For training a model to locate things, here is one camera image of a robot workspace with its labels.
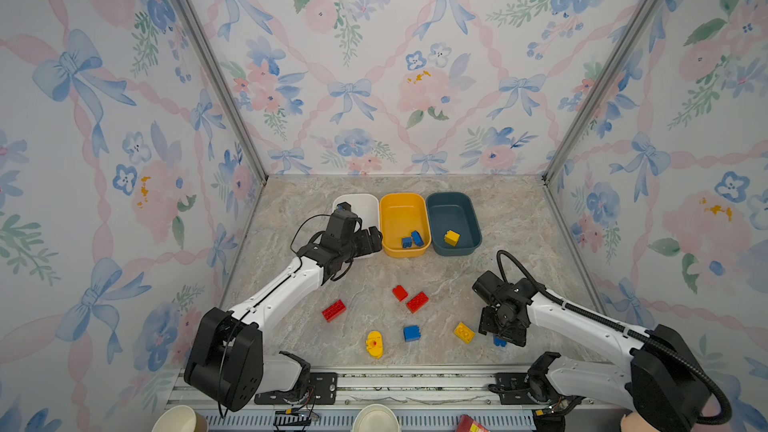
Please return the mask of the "white bowl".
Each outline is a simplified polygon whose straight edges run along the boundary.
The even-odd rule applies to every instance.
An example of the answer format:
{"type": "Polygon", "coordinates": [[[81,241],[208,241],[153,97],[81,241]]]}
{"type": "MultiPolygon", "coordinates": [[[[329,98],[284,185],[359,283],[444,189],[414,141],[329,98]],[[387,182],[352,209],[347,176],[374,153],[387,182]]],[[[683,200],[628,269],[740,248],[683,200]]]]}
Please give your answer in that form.
{"type": "Polygon", "coordinates": [[[401,425],[395,413],[381,404],[370,404],[357,414],[353,432],[400,432],[401,425]]]}

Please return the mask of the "yellow plastic container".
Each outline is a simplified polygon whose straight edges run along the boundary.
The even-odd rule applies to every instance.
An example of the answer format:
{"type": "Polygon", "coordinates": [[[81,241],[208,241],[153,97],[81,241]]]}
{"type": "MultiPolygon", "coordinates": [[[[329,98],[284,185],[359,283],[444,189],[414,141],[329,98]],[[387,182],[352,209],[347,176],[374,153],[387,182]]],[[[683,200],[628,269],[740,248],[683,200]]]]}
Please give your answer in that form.
{"type": "Polygon", "coordinates": [[[417,193],[391,193],[380,200],[380,224],[385,253],[397,259],[423,255],[431,245],[432,237],[425,199],[417,193]],[[418,231],[425,245],[404,249],[401,240],[411,238],[418,231]]]}

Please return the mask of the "small red lego brick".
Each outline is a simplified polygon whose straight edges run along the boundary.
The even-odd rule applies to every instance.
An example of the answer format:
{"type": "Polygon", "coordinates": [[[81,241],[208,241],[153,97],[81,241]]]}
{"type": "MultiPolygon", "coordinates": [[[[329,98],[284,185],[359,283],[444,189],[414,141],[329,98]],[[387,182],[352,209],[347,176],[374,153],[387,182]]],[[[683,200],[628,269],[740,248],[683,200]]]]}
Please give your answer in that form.
{"type": "Polygon", "coordinates": [[[408,297],[408,292],[401,285],[398,285],[395,288],[393,288],[392,292],[393,292],[393,295],[400,302],[404,301],[408,297]]]}

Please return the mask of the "white plastic container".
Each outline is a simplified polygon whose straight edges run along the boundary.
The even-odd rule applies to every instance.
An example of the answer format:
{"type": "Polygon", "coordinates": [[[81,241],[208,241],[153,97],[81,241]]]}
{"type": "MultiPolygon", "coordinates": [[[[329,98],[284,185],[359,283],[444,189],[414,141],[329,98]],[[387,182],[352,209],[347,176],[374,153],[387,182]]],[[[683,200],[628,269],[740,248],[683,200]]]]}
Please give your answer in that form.
{"type": "Polygon", "coordinates": [[[356,229],[360,228],[368,230],[370,227],[376,227],[378,231],[381,231],[380,224],[380,203],[379,199],[369,193],[351,193],[338,196],[333,204],[331,213],[334,214],[340,209],[342,203],[348,203],[351,212],[356,214],[361,220],[360,225],[356,225],[356,229]]]}

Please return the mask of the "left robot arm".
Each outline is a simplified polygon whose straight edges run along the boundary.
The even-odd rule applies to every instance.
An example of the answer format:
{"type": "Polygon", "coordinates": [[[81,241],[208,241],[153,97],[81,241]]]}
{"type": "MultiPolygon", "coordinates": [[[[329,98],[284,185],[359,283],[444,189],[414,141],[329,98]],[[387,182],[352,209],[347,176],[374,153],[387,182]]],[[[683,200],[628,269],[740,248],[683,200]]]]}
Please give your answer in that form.
{"type": "Polygon", "coordinates": [[[267,340],[308,294],[341,276],[343,265],[382,250],[372,226],[336,239],[318,232],[290,264],[255,295],[228,310],[210,309],[201,319],[184,367],[184,382],[223,410],[239,411],[257,395],[288,403],[309,395],[311,365],[295,354],[265,352],[267,340]]]}

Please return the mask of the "yellow lego brick flat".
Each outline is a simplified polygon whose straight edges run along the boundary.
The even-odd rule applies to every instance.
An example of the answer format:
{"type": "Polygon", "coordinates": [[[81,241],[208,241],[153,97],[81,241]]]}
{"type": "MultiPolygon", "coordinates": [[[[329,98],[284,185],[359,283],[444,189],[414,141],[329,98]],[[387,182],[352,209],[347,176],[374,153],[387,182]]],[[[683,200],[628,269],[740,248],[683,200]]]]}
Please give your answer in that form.
{"type": "Polygon", "coordinates": [[[470,344],[476,333],[463,322],[459,322],[454,329],[454,334],[465,344],[470,344]]]}

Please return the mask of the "yellow lego brick cube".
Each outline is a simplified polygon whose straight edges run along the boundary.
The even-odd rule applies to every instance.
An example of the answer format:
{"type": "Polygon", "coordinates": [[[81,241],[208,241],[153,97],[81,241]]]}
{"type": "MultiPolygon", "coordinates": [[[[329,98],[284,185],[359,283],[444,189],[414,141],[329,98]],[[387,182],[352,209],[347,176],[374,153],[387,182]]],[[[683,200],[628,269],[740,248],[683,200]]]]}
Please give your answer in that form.
{"type": "Polygon", "coordinates": [[[456,247],[460,241],[460,234],[453,230],[448,230],[444,234],[444,242],[450,247],[456,247]]]}

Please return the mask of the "long red lego brick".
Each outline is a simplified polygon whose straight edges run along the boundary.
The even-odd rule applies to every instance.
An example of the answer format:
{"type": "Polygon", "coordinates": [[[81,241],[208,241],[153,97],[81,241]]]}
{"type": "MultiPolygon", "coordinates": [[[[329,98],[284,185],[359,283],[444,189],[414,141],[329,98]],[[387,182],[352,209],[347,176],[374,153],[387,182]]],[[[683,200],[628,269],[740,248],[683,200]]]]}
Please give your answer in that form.
{"type": "Polygon", "coordinates": [[[344,313],[346,310],[347,308],[344,302],[342,300],[337,300],[332,305],[327,307],[322,312],[322,315],[327,322],[332,322],[333,320],[338,318],[342,313],[344,313]]]}

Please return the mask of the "red packet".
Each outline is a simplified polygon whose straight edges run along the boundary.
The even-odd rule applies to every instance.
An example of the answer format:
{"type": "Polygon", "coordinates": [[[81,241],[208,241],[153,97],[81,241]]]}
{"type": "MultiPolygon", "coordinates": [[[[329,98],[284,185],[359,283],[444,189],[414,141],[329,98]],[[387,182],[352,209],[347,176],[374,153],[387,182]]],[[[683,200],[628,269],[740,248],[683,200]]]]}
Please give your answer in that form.
{"type": "Polygon", "coordinates": [[[459,417],[455,432],[489,432],[489,429],[469,415],[459,417]]]}

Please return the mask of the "paper cup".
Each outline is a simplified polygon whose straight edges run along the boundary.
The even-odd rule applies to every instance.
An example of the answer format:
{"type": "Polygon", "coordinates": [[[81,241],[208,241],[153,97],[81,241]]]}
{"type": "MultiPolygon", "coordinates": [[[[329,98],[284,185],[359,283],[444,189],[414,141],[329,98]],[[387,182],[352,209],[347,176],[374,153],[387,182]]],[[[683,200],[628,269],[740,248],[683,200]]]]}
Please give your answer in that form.
{"type": "Polygon", "coordinates": [[[152,432],[208,432],[208,423],[203,416],[186,405],[166,410],[155,422],[152,432]]]}

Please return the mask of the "right aluminium corner post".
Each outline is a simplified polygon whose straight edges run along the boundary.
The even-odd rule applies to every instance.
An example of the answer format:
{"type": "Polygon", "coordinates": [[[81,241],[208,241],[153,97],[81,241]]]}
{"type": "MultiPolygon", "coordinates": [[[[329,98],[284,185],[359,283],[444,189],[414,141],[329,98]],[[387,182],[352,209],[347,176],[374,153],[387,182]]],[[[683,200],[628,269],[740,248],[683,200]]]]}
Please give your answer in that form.
{"type": "Polygon", "coordinates": [[[614,49],[608,56],[603,71],[597,78],[595,88],[587,95],[582,109],[576,114],[574,122],[567,130],[562,143],[556,149],[553,160],[543,173],[542,180],[546,186],[555,182],[559,172],[565,168],[565,162],[568,159],[569,153],[576,145],[582,130],[588,125],[592,114],[607,94],[615,77],[629,60],[636,47],[638,37],[651,23],[654,14],[662,2],[663,0],[641,0],[639,2],[626,25],[625,32],[618,39],[614,49]]]}

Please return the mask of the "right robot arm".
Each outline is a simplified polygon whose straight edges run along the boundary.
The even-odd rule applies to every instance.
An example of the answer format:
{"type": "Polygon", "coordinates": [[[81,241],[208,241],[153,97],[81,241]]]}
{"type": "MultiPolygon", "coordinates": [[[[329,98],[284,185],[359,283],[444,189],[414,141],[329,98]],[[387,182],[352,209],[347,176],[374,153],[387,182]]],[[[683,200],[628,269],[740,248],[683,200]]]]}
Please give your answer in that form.
{"type": "Polygon", "coordinates": [[[733,407],[703,371],[682,336],[619,322],[551,292],[531,276],[510,283],[491,271],[473,284],[484,302],[479,333],[523,347],[532,326],[554,331],[602,357],[584,362],[559,352],[543,353],[524,378],[497,381],[502,398],[527,395],[553,405],[561,399],[598,401],[636,412],[658,431],[690,431],[728,423],[733,407]]]}

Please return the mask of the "pink plush toy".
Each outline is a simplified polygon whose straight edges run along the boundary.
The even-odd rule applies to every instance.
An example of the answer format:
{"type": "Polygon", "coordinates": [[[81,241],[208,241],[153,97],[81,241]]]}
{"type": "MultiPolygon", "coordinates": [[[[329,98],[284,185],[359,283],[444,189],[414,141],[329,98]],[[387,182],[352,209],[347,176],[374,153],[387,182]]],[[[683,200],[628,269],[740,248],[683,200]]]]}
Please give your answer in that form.
{"type": "Polygon", "coordinates": [[[649,429],[649,424],[637,413],[625,415],[620,423],[622,432],[644,432],[649,429]]]}

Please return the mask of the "dark teal plastic container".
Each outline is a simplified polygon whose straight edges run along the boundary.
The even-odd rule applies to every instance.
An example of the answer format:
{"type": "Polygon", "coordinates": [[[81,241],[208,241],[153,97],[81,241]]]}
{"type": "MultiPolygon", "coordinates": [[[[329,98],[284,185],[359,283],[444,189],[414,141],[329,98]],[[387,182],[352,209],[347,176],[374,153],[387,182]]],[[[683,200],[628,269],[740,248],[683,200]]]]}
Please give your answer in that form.
{"type": "Polygon", "coordinates": [[[468,256],[482,243],[482,233],[471,199],[461,192],[436,192],[426,199],[432,247],[440,256],[468,256]],[[461,236],[456,247],[444,242],[448,230],[461,236]]]}

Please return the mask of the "yellow duck lego piece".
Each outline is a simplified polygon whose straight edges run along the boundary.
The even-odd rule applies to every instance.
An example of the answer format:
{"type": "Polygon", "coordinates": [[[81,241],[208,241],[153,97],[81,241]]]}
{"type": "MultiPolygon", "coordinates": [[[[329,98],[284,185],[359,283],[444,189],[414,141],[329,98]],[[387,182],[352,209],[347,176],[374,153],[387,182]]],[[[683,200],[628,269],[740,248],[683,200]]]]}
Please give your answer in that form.
{"type": "Polygon", "coordinates": [[[379,331],[372,331],[366,338],[366,350],[370,356],[380,359],[383,356],[383,336],[379,331]]]}

